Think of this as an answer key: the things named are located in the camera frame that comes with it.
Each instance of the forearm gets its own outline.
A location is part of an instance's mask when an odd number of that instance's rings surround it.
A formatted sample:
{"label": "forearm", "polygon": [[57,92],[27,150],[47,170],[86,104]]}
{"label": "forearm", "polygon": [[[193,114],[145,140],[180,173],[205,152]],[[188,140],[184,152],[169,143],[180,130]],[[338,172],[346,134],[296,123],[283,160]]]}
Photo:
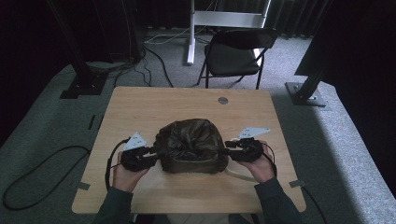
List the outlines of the forearm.
{"label": "forearm", "polygon": [[300,213],[276,178],[256,185],[266,224],[303,223]]}
{"label": "forearm", "polygon": [[110,188],[93,224],[125,224],[131,215],[132,193]]}

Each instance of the table top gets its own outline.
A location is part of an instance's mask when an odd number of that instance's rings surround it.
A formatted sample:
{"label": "table top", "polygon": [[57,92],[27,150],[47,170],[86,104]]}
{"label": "table top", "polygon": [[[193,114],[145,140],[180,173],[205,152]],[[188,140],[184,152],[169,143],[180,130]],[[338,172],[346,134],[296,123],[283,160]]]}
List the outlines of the table top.
{"label": "table top", "polygon": [[[228,103],[221,104],[220,97],[225,97]],[[268,91],[117,87],[81,179],[90,187],[78,189],[73,211],[81,214],[99,211],[106,197],[106,161],[118,142],[140,132],[151,147],[162,127],[183,119],[210,120],[224,141],[237,137],[244,127],[270,128],[271,132],[255,139],[267,141],[274,150],[282,188],[299,211],[305,210],[301,189],[289,185],[297,176]],[[245,167],[231,160],[228,169],[251,176]],[[262,208],[253,188],[256,184],[228,172],[168,174],[157,161],[137,184],[132,211],[139,214],[260,213]]]}

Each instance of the hand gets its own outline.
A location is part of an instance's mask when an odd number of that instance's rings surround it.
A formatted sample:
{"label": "hand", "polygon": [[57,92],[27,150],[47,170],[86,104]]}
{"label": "hand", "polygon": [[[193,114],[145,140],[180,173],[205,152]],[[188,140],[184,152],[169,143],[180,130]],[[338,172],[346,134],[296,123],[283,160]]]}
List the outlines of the hand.
{"label": "hand", "polygon": [[[260,142],[262,143],[263,152],[272,159],[272,156],[268,153],[267,143],[265,141]],[[238,163],[248,168],[253,177],[259,181],[259,183],[263,183],[275,177],[271,162],[263,155],[253,162],[238,161]]]}
{"label": "hand", "polygon": [[[120,163],[122,152],[118,154],[118,163]],[[113,170],[113,188],[126,192],[134,191],[137,182],[145,175],[149,169],[132,172],[125,169],[122,165],[114,167]]]}

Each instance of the person's right arm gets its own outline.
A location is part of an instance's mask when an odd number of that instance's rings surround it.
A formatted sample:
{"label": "person's right arm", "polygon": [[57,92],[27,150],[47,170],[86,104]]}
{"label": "person's right arm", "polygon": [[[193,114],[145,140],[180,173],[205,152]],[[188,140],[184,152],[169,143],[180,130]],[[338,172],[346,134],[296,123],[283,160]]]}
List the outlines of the person's right arm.
{"label": "person's right arm", "polygon": [[[265,142],[262,142],[262,149],[271,159]],[[262,212],[266,224],[303,223],[296,206],[277,181],[271,162],[262,155],[253,162],[238,163],[247,167],[253,177],[259,182],[254,189],[262,204]]]}

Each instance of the crumpled bag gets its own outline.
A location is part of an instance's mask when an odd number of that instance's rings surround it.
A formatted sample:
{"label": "crumpled bag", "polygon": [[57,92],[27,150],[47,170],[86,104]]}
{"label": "crumpled bag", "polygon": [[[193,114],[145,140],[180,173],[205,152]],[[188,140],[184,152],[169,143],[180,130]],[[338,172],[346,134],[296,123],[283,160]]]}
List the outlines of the crumpled bag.
{"label": "crumpled bag", "polygon": [[214,174],[228,165],[228,157],[218,153],[224,148],[221,135],[207,119],[175,121],[155,138],[154,146],[164,153],[161,165],[166,172]]}

